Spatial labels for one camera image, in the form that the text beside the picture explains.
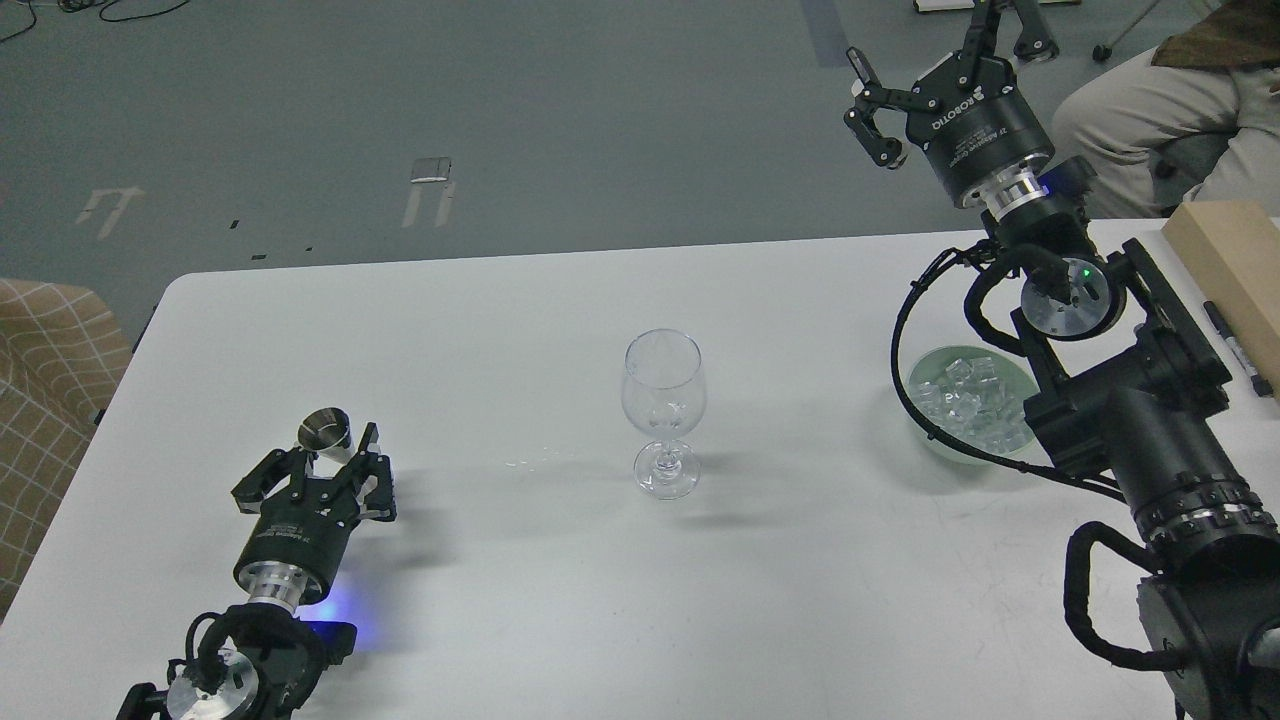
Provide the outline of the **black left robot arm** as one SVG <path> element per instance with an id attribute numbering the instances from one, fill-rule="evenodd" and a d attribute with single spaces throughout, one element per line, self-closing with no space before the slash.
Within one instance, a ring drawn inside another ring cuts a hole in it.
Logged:
<path id="1" fill-rule="evenodd" d="M 353 530 L 397 516 L 393 470 L 369 423 L 353 433 L 334 407 L 312 413 L 291 448 L 266 454 L 232 489 L 256 524 L 234 565 L 243 603 L 188 626 L 166 685 L 138 683 L 120 719 L 288 719 L 356 646 L 352 623 L 308 620 L 332 593 Z"/>

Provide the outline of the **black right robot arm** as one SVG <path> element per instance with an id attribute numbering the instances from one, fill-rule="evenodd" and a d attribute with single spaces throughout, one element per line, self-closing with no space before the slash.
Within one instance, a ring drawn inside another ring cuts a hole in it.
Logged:
<path id="1" fill-rule="evenodd" d="M 1071 534 L 1062 606 L 1080 646 L 1116 667 L 1161 673 L 1178 717 L 1275 719 L 1277 520 L 1208 425 L 1231 375 L 1137 241 L 1102 256 L 1088 233 L 1084 158 L 1055 149 L 1016 68 L 1059 46 L 1036 1 L 978 1 L 961 46 L 908 90 L 886 87 L 847 50 L 860 87 L 847 128 L 879 167 L 919 147 L 956 208 L 980 208 L 986 238 L 945 250 L 911 283 L 890 341 L 905 413 L 928 439 L 969 457 L 1123 501 L 1138 542 L 1101 521 Z M 881 133 L 904 111 L 905 140 Z M 989 346 L 1024 357 L 1037 392 L 1027 423 L 1048 466 L 959 439 L 909 398 L 900 342 L 947 269 L 977 273 L 963 302 Z"/>

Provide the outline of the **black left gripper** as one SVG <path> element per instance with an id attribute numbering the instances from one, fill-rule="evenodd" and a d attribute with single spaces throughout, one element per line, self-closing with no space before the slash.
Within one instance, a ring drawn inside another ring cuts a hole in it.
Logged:
<path id="1" fill-rule="evenodd" d="M 397 519 L 390 459 L 379 439 L 375 421 L 358 441 L 346 428 L 320 450 L 340 464 L 325 482 L 311 482 L 317 452 L 275 448 L 232 488 L 238 511 L 257 518 L 233 569 L 251 603 L 285 611 L 321 603 L 358 523 Z M 285 489 L 271 495 L 283 480 Z"/>

